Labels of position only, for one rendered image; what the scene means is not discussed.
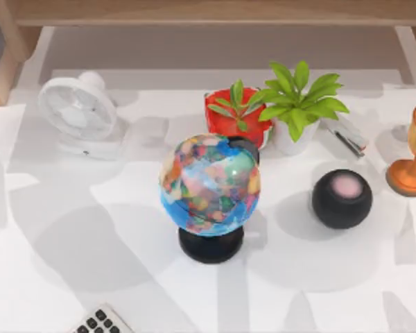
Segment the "wooden shelf unit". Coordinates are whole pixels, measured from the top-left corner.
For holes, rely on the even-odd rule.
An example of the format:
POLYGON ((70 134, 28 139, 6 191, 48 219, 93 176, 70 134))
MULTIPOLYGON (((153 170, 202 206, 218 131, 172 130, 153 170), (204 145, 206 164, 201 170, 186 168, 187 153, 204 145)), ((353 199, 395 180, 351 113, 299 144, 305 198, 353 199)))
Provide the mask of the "wooden shelf unit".
MULTIPOLYGON (((263 69, 304 58, 318 69, 393 69, 393 37, 416 47, 416 0, 0 0, 16 67, 41 43, 54 71, 102 71, 115 86, 177 87, 174 71, 263 69)), ((400 67, 416 84, 416 65, 400 67)))

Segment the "orange trophy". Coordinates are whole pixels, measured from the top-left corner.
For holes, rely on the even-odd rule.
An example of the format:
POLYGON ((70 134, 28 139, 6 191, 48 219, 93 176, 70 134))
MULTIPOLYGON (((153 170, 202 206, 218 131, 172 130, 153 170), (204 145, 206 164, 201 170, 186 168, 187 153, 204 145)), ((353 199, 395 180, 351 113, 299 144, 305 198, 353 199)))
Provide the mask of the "orange trophy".
POLYGON ((398 194, 416 197, 416 107, 408 128, 408 147, 413 158, 393 162, 386 171, 386 180, 398 194))

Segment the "white remote with black buttons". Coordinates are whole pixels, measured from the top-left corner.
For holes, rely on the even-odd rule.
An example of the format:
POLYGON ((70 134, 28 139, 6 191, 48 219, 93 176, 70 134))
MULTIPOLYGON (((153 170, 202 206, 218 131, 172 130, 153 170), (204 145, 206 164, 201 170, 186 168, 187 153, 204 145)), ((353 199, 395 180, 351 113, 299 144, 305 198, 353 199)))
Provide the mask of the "white remote with black buttons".
POLYGON ((90 310, 69 333, 135 333, 135 331, 113 310, 104 303, 90 310))

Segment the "black round speaker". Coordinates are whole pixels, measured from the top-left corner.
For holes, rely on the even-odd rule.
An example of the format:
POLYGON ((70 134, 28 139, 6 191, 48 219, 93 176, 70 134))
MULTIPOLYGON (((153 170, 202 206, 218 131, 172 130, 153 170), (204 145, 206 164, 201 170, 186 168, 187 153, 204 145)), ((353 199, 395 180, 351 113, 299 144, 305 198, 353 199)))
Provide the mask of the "black round speaker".
POLYGON ((318 220, 335 230, 358 226, 370 213, 372 189, 359 173, 334 169, 313 186, 311 206, 318 220))

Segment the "colourful globe on black stand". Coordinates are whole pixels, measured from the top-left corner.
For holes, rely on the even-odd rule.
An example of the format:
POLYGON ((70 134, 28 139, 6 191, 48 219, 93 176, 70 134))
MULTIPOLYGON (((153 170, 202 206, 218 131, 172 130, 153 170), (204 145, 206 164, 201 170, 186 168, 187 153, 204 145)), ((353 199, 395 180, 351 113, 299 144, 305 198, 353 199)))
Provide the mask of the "colourful globe on black stand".
POLYGON ((261 193, 259 162, 259 149, 242 136, 199 134, 170 152, 159 197, 191 259, 219 264, 240 250, 261 193))

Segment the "red plant pot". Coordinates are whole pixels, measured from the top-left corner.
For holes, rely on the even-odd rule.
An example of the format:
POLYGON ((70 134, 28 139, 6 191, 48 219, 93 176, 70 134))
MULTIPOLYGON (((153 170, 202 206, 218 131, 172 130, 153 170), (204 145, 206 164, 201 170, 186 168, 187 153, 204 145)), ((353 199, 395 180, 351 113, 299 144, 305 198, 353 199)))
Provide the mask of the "red plant pot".
POLYGON ((273 122, 259 119, 266 109, 259 89, 247 87, 238 79, 228 88, 205 94, 204 99, 209 132, 228 137, 242 136, 259 150, 266 146, 273 122))

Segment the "white stapler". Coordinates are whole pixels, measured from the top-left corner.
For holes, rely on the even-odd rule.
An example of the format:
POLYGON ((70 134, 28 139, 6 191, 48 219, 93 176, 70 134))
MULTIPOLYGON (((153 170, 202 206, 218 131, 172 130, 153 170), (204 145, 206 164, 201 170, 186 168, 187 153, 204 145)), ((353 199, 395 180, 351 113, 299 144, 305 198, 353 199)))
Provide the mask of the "white stapler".
POLYGON ((365 156, 368 140, 349 119, 339 116, 337 119, 323 118, 322 125, 340 142, 342 142, 357 158, 365 156))

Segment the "white desk fan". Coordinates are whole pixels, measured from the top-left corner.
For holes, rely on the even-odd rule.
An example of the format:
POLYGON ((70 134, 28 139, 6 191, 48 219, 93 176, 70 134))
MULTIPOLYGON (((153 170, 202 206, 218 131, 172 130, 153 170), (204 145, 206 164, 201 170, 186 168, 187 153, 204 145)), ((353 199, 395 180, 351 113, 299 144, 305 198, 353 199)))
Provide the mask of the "white desk fan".
POLYGON ((58 146, 64 151, 107 161, 121 157, 128 124, 118 116, 116 104, 97 72, 46 81, 37 106, 60 131, 58 146))

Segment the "white plant pot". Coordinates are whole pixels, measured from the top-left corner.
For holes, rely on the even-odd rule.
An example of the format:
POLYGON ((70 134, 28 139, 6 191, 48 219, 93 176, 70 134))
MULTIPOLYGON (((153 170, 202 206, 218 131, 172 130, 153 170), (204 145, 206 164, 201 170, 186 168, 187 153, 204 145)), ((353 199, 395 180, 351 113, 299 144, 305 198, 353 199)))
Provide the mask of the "white plant pot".
POLYGON ((295 70, 270 62, 275 78, 265 82, 259 91, 260 102, 266 108, 259 121, 273 121, 276 148, 284 155, 298 155, 309 145, 323 119, 338 120, 338 114, 348 114, 348 107, 337 92, 343 86, 337 73, 323 74, 309 83, 309 65, 301 60, 295 70))

